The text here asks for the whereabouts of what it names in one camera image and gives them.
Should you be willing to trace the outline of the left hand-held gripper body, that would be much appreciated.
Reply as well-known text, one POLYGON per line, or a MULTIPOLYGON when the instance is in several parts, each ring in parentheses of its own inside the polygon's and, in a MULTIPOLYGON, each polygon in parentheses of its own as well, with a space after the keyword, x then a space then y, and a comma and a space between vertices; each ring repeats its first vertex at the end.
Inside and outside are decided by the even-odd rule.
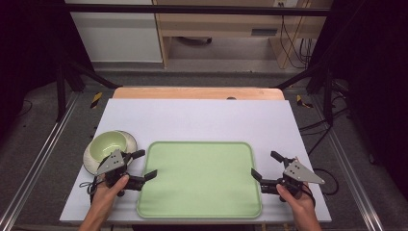
POLYGON ((124 153, 116 149, 101 162, 95 175, 103 175, 107 187, 111 188, 122 175, 127 173, 128 163, 131 159, 132 155, 130 153, 124 153))

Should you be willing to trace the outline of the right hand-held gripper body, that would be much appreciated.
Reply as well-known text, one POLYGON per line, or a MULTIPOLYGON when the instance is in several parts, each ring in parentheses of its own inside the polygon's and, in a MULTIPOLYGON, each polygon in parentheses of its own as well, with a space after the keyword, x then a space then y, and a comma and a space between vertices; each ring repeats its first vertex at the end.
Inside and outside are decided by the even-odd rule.
POLYGON ((302 196, 303 186, 306 183, 320 185, 325 183, 322 178, 301 164, 296 158, 280 158, 279 162, 284 165, 283 177, 280 184, 295 198, 302 196))

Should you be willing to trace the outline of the light green bowl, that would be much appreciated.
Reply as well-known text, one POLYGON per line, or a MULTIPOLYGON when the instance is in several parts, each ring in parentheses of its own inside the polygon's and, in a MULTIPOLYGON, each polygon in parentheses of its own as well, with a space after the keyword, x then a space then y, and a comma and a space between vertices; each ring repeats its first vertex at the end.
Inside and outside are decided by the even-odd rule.
POLYGON ((125 151, 127 140, 117 131, 109 131, 96 136, 90 143, 89 154, 97 162, 101 162, 115 150, 125 151))

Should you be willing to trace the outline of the light green tray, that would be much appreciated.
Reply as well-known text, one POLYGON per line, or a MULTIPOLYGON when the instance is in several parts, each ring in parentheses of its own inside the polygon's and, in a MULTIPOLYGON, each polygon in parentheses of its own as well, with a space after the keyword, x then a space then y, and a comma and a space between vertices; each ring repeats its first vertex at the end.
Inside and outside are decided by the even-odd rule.
POLYGON ((157 176, 143 186, 143 218, 256 218, 262 211, 251 175, 252 148, 245 142, 156 141, 145 170, 157 176))

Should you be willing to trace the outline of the person's right hand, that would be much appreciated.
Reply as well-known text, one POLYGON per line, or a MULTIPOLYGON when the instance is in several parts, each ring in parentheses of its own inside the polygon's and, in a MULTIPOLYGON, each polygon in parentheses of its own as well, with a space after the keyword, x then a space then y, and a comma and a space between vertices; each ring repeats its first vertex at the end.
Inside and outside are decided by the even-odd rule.
POLYGON ((289 204, 295 218, 311 218, 316 215, 315 203, 306 187, 300 195, 293 196, 287 188, 278 184, 276 189, 279 195, 289 204))

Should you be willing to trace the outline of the person's left hand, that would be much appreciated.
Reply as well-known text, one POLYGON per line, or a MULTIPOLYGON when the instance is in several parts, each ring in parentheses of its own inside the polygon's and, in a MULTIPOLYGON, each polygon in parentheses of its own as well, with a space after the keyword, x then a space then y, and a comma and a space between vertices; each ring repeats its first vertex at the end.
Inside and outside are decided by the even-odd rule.
POLYGON ((124 189, 128 180, 129 176, 125 174, 110 188, 105 183, 98 185, 91 203, 91 209, 97 212, 110 211, 116 195, 124 189))

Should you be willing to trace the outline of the yellow and black floor tape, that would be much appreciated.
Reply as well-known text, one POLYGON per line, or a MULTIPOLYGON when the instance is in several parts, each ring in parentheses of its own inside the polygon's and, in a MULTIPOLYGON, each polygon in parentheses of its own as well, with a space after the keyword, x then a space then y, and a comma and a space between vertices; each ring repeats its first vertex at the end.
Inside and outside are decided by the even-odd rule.
POLYGON ((93 97, 93 99, 92 99, 92 101, 91 101, 91 104, 90 104, 90 106, 89 106, 91 109, 96 108, 96 106, 97 106, 97 104, 98 104, 98 102, 99 102, 99 100, 100 100, 102 94, 103 94, 102 92, 98 92, 98 93, 95 94, 95 96, 93 97))
POLYGON ((296 104, 297 104, 298 106, 302 106, 302 107, 305 107, 305 108, 314 108, 313 104, 311 104, 311 103, 304 103, 303 100, 302 100, 302 97, 301 97, 300 95, 297 95, 297 96, 296 96, 296 104))

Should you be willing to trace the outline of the white table board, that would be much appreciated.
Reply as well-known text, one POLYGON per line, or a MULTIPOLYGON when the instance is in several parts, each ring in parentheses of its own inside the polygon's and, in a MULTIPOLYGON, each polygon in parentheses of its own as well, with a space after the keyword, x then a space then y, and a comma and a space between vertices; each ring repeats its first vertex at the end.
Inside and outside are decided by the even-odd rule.
MULTIPOLYGON (((296 158, 311 165, 291 105, 286 100, 111 99, 96 132, 125 131, 145 155, 128 167, 144 175, 148 147, 156 141, 245 142, 252 148, 254 169, 266 179, 283 176, 284 165, 270 156, 296 158)), ((138 214, 140 192, 116 199, 109 217, 117 224, 250 224, 284 223, 293 219, 290 206, 274 194, 259 193, 262 211, 256 218, 143 218, 138 214)))

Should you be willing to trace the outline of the wooden table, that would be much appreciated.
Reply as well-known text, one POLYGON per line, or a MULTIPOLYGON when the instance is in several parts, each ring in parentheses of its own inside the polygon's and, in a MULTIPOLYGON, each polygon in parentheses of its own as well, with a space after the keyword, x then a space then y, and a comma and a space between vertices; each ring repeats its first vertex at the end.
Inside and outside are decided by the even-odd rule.
POLYGON ((262 88, 199 88, 199 87, 122 87, 114 99, 227 99, 284 100, 279 89, 262 88))

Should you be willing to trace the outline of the white cabinet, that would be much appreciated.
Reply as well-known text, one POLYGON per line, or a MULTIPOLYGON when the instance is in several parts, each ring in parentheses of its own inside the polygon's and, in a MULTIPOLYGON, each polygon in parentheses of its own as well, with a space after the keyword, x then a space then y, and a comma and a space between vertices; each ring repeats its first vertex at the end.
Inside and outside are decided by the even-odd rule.
POLYGON ((153 13, 72 13, 94 63, 160 63, 162 53, 153 13))

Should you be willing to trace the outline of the grey label on desk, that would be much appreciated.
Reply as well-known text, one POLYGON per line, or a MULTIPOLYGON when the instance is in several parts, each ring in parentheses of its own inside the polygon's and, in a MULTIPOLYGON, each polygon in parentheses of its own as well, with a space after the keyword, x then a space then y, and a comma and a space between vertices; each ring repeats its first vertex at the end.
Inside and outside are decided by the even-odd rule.
POLYGON ((254 28, 251 30, 253 37, 274 37, 278 30, 276 28, 254 28))

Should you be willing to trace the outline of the dark object under desk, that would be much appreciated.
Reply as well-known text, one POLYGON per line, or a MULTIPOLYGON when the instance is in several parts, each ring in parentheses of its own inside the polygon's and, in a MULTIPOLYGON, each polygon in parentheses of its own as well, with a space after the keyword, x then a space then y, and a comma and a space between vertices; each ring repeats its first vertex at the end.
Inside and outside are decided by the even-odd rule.
POLYGON ((177 40, 186 45, 207 45, 210 44, 213 39, 212 38, 186 38, 186 37, 178 37, 177 40))

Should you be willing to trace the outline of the black curtain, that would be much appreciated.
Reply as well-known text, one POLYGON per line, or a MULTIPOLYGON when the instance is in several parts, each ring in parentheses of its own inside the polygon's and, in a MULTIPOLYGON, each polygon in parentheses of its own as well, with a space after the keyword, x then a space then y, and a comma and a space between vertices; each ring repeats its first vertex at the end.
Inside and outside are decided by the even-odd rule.
MULTIPOLYGON (((0 140, 22 109, 27 92, 55 82, 54 62, 18 0, 0 0, 0 140)), ((43 12, 70 58, 94 70, 70 13, 43 12)))
POLYGON ((343 29, 330 57, 371 153, 408 198, 408 0, 333 0, 313 54, 318 61, 343 29))

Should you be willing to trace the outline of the aluminium floor rail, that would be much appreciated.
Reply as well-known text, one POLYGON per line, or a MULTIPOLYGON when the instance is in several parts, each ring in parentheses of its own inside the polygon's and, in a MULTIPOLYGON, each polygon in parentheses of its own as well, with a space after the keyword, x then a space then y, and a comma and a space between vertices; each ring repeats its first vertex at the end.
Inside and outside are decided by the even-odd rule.
POLYGON ((354 170, 350 160, 347 158, 344 146, 336 133, 338 125, 324 124, 326 135, 323 137, 327 139, 330 149, 324 154, 319 154, 319 159, 323 160, 326 155, 332 154, 336 159, 338 169, 342 172, 343 179, 347 184, 348 191, 351 193, 353 202, 358 208, 360 217, 367 226, 368 231, 384 231, 384 226, 377 215, 369 196, 364 189, 364 186, 354 170))
POLYGON ((69 121, 79 97, 79 93, 71 93, 68 102, 65 106, 63 106, 64 113, 54 124, 50 134, 41 147, 41 150, 38 152, 38 155, 33 161, 24 180, 21 182, 17 192, 15 193, 13 200, 8 205, 5 213, 0 217, 0 231, 12 230, 15 221, 17 220, 30 193, 32 192, 34 185, 38 181, 38 178, 44 169, 56 143, 58 142, 64 127, 69 121))

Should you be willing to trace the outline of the black horizontal frame bar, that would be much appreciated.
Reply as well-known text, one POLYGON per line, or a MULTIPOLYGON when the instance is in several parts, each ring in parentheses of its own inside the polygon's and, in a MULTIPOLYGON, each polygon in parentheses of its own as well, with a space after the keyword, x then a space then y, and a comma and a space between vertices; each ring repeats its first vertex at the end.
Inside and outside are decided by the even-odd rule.
POLYGON ((261 8, 187 5, 115 5, 115 4, 40 4, 42 10, 70 13, 183 13, 183 14, 240 14, 328 16, 330 9, 316 8, 261 8))

